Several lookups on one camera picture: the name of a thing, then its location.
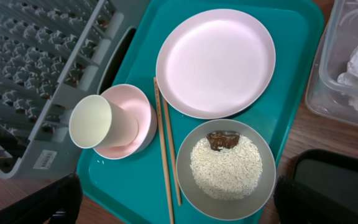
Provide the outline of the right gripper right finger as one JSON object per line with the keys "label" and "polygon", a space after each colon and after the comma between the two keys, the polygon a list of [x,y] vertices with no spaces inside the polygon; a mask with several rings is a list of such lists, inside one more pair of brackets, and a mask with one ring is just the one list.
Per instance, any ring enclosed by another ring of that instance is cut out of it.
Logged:
{"label": "right gripper right finger", "polygon": [[321,223],[320,195],[309,187],[280,176],[274,191],[274,204],[282,224]]}

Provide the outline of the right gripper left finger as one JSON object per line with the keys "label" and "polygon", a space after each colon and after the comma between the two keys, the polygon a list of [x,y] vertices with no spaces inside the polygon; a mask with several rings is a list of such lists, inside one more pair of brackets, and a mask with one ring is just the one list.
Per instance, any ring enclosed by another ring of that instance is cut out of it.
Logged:
{"label": "right gripper left finger", "polygon": [[0,223],[75,223],[82,200],[80,179],[70,174],[0,210]]}

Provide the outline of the pile of white rice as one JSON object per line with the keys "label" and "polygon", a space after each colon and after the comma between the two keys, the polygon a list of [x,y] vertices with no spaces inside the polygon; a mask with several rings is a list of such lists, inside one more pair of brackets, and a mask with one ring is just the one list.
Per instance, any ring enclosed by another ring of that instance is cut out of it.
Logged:
{"label": "pile of white rice", "polygon": [[237,200],[250,195],[263,172],[257,146],[240,135],[231,149],[212,150],[206,138],[199,140],[191,152],[191,172],[200,189],[215,199]]}

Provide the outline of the grey-green bowl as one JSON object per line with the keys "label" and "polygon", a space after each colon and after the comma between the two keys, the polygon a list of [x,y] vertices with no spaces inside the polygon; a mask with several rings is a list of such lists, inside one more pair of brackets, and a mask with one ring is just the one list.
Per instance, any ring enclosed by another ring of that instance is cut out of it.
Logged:
{"label": "grey-green bowl", "polygon": [[[263,172],[255,190],[242,199],[222,200],[205,194],[196,184],[191,172],[191,152],[196,143],[215,131],[235,131],[249,138],[258,148]],[[190,221],[206,223],[206,217],[216,220],[242,220],[260,210],[270,198],[276,180],[276,165],[269,145],[250,126],[233,119],[215,119],[197,126],[182,142],[176,159],[177,179],[187,201],[203,216],[190,216]]]}

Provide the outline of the white paper cup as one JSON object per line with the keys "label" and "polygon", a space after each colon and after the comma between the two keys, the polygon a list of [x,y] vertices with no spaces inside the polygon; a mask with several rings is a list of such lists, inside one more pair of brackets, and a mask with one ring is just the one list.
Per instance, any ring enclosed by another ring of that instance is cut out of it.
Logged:
{"label": "white paper cup", "polygon": [[83,98],[69,121],[71,140],[80,148],[116,147],[130,144],[139,125],[130,112],[100,95]]}

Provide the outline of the brown food chunk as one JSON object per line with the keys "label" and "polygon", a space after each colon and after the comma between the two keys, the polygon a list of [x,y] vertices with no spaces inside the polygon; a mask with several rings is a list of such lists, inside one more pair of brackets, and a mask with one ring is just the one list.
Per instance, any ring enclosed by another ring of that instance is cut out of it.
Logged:
{"label": "brown food chunk", "polygon": [[235,131],[215,131],[206,135],[210,147],[214,151],[232,149],[238,145],[240,134]]}

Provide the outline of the pink bowl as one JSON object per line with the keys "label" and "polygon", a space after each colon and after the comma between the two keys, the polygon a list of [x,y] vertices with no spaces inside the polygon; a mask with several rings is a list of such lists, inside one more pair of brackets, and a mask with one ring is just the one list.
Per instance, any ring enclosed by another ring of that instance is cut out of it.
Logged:
{"label": "pink bowl", "polygon": [[143,151],[157,132],[157,115],[144,92],[134,85],[120,84],[108,88],[101,96],[130,112],[139,124],[139,132],[126,146],[97,147],[94,151],[112,160],[123,159]]}

